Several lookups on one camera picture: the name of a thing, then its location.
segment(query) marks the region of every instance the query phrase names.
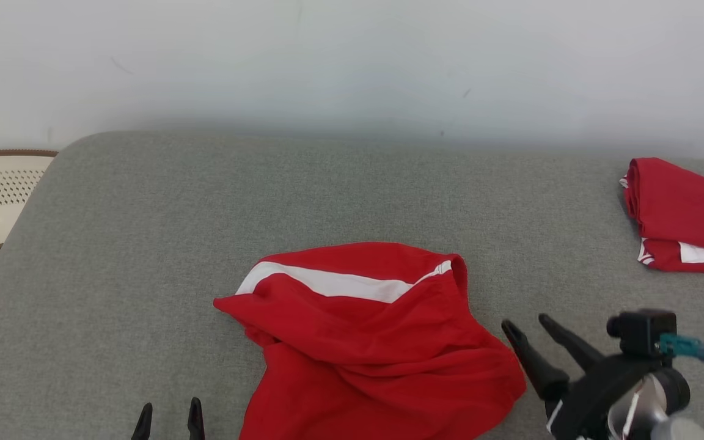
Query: teal cable connector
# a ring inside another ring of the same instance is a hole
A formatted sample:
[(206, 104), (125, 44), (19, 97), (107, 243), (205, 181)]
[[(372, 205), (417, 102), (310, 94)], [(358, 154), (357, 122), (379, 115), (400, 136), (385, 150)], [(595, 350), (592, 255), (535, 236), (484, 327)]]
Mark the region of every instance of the teal cable connector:
[(661, 334), (659, 350), (669, 356), (690, 356), (704, 362), (704, 342), (693, 337), (671, 334), (671, 332)]

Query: white stripe on red fabric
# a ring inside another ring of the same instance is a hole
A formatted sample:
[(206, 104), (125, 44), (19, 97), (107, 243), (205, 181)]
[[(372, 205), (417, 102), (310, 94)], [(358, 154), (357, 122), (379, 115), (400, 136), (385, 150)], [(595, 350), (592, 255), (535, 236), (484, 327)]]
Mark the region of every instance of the white stripe on red fabric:
[(364, 298), (392, 304), (418, 282), (424, 281), (424, 279), (431, 276), (441, 275), (449, 270), (452, 270), (452, 262), (447, 260), (434, 268), (432, 272), (425, 274), (413, 284), (409, 284), (400, 279), (374, 279), (367, 276), (325, 272), (312, 268), (281, 265), (274, 262), (260, 262), (243, 279), (241, 287), (238, 287), (238, 291), (235, 294), (245, 295), (245, 293), (252, 293), (257, 284), (263, 279), (277, 273), (283, 273), (290, 276), (290, 278), (296, 279), (296, 281), (302, 282), (313, 292), (325, 297)]

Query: crumpled red cloth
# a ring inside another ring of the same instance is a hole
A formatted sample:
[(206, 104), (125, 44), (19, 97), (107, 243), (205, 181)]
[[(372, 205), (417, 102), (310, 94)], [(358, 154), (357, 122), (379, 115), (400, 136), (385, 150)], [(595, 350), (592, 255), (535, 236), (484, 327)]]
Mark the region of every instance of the crumpled red cloth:
[(469, 312), (456, 254), (355, 243), (274, 255), (213, 305), (268, 365), (243, 440), (471, 440), (526, 389), (517, 357)]
[(664, 271), (704, 273), (704, 262), (681, 257), (687, 244), (704, 248), (704, 177), (662, 159), (639, 158), (622, 184), (643, 238), (640, 261)]

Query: wall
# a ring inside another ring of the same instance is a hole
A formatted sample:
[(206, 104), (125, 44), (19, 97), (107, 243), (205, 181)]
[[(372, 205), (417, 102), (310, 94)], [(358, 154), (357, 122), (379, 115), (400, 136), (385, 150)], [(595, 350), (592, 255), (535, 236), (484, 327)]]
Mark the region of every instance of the wall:
[(704, 156), (704, 0), (0, 0), (0, 147), (185, 125)]

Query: folded red cloth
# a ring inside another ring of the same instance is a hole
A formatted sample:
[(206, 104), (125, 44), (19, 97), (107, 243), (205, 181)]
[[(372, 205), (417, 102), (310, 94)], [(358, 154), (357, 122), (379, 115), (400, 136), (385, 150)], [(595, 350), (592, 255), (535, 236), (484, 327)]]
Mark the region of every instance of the folded red cloth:
[(466, 265), (396, 243), (279, 254), (213, 301), (268, 369), (243, 440), (472, 439), (526, 389), (469, 312)]
[[(643, 238), (640, 261), (665, 271), (704, 273), (704, 177), (641, 158), (632, 159), (622, 184)], [(695, 257), (698, 252), (703, 257)]]

